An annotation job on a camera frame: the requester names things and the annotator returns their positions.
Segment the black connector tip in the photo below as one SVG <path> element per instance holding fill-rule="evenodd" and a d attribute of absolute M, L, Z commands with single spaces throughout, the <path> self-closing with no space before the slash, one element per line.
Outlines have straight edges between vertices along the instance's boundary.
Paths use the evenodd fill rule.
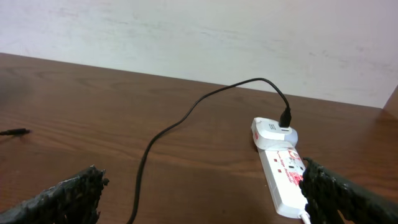
<path fill-rule="evenodd" d="M 280 116 L 279 127 L 288 128 L 290 126 L 291 120 L 292 120 L 292 115 L 290 114 L 290 108 L 286 108 L 285 111 Z"/>
<path fill-rule="evenodd" d="M 19 129 L 11 129 L 7 131 L 1 131 L 0 136 L 15 136 L 15 135 L 24 135 L 24 134 L 29 134 L 30 130 L 26 128 L 19 128 Z"/>

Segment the power strip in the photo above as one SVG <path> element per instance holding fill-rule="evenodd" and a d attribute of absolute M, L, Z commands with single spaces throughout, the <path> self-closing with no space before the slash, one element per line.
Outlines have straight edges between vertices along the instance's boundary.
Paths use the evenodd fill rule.
<path fill-rule="evenodd" d="M 276 212 L 309 223 L 307 199 L 299 187 L 305 166 L 295 149 L 297 132 L 280 128 L 277 121 L 267 118 L 254 118 L 251 129 Z"/>

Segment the wooden table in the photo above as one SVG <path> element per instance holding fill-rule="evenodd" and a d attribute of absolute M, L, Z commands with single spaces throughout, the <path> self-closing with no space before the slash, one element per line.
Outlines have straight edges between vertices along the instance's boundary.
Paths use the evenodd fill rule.
<path fill-rule="evenodd" d="M 0 129 L 34 131 L 0 138 L 0 210 L 95 164 L 111 181 L 99 223 L 126 223 L 148 141 L 219 87 L 0 54 Z M 398 202 L 396 119 L 377 108 L 287 98 L 301 156 Z M 154 144 L 135 223 L 300 223 L 276 214 L 249 128 L 283 109 L 276 93 L 243 88 L 200 103 Z"/>

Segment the power socket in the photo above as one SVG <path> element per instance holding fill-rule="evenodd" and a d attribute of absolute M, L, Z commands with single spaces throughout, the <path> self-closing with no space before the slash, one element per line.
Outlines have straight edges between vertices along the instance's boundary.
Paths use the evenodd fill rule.
<path fill-rule="evenodd" d="M 301 218 L 307 199 L 299 187 L 305 166 L 295 149 L 297 132 L 280 128 L 277 121 L 267 118 L 254 118 L 251 129 L 276 212 Z"/>

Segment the white wall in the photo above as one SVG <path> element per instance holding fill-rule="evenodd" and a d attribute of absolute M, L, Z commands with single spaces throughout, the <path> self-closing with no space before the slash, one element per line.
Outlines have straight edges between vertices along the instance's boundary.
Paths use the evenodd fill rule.
<path fill-rule="evenodd" d="M 0 52 L 382 108 L 397 0 L 0 0 Z M 270 90 L 263 83 L 249 88 Z"/>

